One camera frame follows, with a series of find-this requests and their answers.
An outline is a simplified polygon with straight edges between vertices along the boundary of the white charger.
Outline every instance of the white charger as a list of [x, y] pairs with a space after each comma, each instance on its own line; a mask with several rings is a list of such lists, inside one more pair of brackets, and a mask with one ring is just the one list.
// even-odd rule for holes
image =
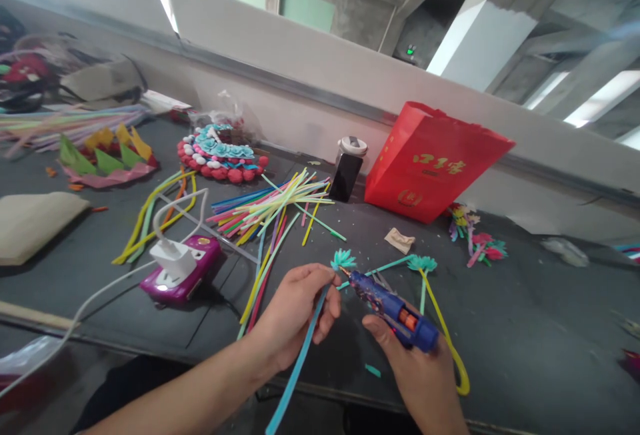
[[167, 238], [161, 238], [149, 253], [172, 279], [184, 280], [197, 266], [188, 246]]

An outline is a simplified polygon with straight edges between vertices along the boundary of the blue glue gun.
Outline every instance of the blue glue gun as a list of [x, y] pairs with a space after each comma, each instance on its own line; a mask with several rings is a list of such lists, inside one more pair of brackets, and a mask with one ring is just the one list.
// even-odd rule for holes
[[425, 353], [430, 352], [438, 341], [438, 329], [421, 314], [413, 311], [407, 302], [392, 293], [373, 277], [367, 277], [353, 270], [340, 267], [349, 278], [355, 293], [371, 304], [373, 311], [384, 318], [405, 348], [417, 346]]

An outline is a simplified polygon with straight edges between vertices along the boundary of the yellow paper triangle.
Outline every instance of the yellow paper triangle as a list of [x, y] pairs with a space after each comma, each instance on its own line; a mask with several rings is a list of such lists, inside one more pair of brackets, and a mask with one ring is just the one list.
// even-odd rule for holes
[[118, 125], [118, 128], [115, 130], [115, 136], [124, 146], [129, 145], [129, 142], [131, 141], [131, 137], [129, 136], [129, 132], [127, 131], [127, 127], [125, 127], [124, 123], [120, 123]]
[[135, 146], [135, 149], [138, 151], [138, 155], [144, 158], [145, 161], [149, 161], [152, 153], [151, 147], [144, 141], [142, 141], [142, 138], [140, 138], [138, 132], [135, 131], [135, 127], [131, 127], [131, 141], [133, 142], [133, 146]]
[[98, 136], [98, 142], [103, 147], [109, 148], [111, 146], [111, 142], [113, 141], [113, 132], [109, 127], [104, 127], [102, 130], [99, 130], [96, 135]]
[[95, 148], [98, 146], [99, 143], [100, 143], [100, 132], [96, 131], [85, 140], [85, 147], [87, 147], [87, 149], [89, 150], [89, 153], [93, 153], [93, 150], [95, 150]]

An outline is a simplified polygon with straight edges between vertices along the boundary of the white cable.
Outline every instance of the white cable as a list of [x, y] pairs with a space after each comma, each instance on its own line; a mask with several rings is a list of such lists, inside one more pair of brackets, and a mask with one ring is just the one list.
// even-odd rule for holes
[[204, 222], [205, 219], [205, 207], [207, 205], [207, 198], [209, 197], [209, 188], [203, 188], [203, 189], [199, 189], [198, 191], [194, 191], [193, 193], [190, 193], [189, 195], [184, 195], [182, 198], [179, 198], [177, 200], [172, 201], [171, 203], [168, 203], [167, 205], [163, 206], [161, 209], [158, 210], [158, 212], [153, 216], [153, 231], [155, 232], [155, 235], [158, 237], [158, 240], [160, 241], [160, 243], [164, 244], [169, 244], [169, 240], [167, 239], [167, 237], [165, 237], [165, 234], [162, 233], [162, 231], [160, 230], [160, 217], [166, 212], [168, 211], [171, 207], [175, 207], [178, 203], [191, 199], [193, 197], [196, 197], [198, 195], [203, 195], [202, 197], [202, 204], [200, 205], [200, 220], [198, 221], [198, 224], [195, 226], [195, 229], [185, 237], [185, 239], [182, 241], [185, 242], [186, 240], [188, 240], [192, 235], [195, 234], [195, 232], [197, 232], [198, 230], [200, 230], [200, 227], [202, 226], [202, 223]]
[[[186, 242], [192, 235], [195, 234], [195, 232], [197, 232], [200, 227], [203, 225], [203, 222], [205, 220], [205, 206], [206, 206], [206, 202], [207, 202], [207, 197], [209, 196], [209, 188], [203, 188], [200, 189], [198, 191], [195, 191], [194, 193], [190, 194], [190, 195], [186, 195], [182, 198], [179, 198], [177, 200], [172, 201], [171, 203], [168, 203], [166, 206], [162, 207], [153, 217], [153, 229], [155, 230], [155, 234], [156, 236], [160, 239], [160, 240], [164, 240], [165, 242], [168, 242], [167, 238], [162, 234], [162, 232], [160, 232], [159, 229], [159, 222], [158, 219], [160, 217], [160, 215], [162, 213], [164, 213], [165, 211], [167, 211], [169, 208], [171, 208], [172, 206], [177, 205], [179, 202], [181, 201], [185, 201], [186, 199], [190, 199], [193, 198], [199, 194], [203, 194], [203, 199], [202, 199], [202, 205], [200, 207], [200, 220], [198, 221], [195, 229], [189, 234], [187, 235], [184, 240], [182, 240], [181, 243]], [[65, 333], [65, 335], [62, 337], [62, 340], [60, 342], [60, 344], [58, 345], [58, 347], [53, 350], [46, 358], [44, 358], [43, 360], [41, 360], [38, 364], [36, 364], [32, 369], [30, 369], [27, 373], [23, 374], [22, 376], [20, 376], [20, 378], [16, 379], [16, 381], [14, 381], [11, 385], [9, 385], [8, 387], [6, 387], [4, 390], [2, 390], [2, 392], [0, 392], [0, 399], [2, 399], [2, 397], [4, 397], [4, 395], [8, 394], [10, 391], [12, 391], [15, 387], [17, 387], [18, 385], [20, 385], [20, 383], [22, 383], [26, 378], [30, 377], [31, 375], [33, 375], [37, 370], [40, 369], [40, 367], [42, 367], [43, 365], [45, 365], [46, 363], [48, 363], [49, 360], [51, 360], [55, 355], [57, 355], [60, 350], [62, 350], [62, 347], [65, 345], [65, 343], [67, 343], [67, 341], [69, 340], [69, 338], [71, 337], [76, 325], [78, 324], [78, 320], [80, 320], [80, 317], [82, 316], [82, 314], [84, 313], [84, 311], [86, 310], [87, 306], [89, 306], [89, 304], [95, 300], [96, 298], [98, 298], [100, 295], [102, 295], [104, 292], [106, 292], [109, 288], [113, 287], [114, 285], [126, 280], [127, 278], [129, 278], [131, 275], [133, 275], [135, 272], [138, 272], [140, 270], [142, 270], [143, 268], [147, 268], [151, 265], [153, 265], [155, 263], [155, 260], [148, 262], [142, 266], [139, 266], [138, 268], [131, 270], [130, 272], [127, 272], [125, 275], [122, 275], [120, 278], [116, 278], [115, 280], [113, 280], [110, 284], [106, 285], [105, 287], [102, 287], [100, 290], [98, 290], [97, 292], [95, 292], [93, 295], [91, 295], [89, 298], [86, 299], [86, 301], [80, 305], [80, 308], [78, 308], [78, 311], [75, 312], [75, 315], [73, 317], [73, 321], [71, 322], [71, 326], [69, 327], [69, 329], [67, 330], [67, 333]]]

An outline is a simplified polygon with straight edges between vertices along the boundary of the red paper bag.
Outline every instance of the red paper bag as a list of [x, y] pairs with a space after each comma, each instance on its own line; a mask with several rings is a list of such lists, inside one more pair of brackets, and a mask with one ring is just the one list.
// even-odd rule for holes
[[367, 176], [365, 201], [431, 223], [514, 145], [480, 125], [408, 101]]

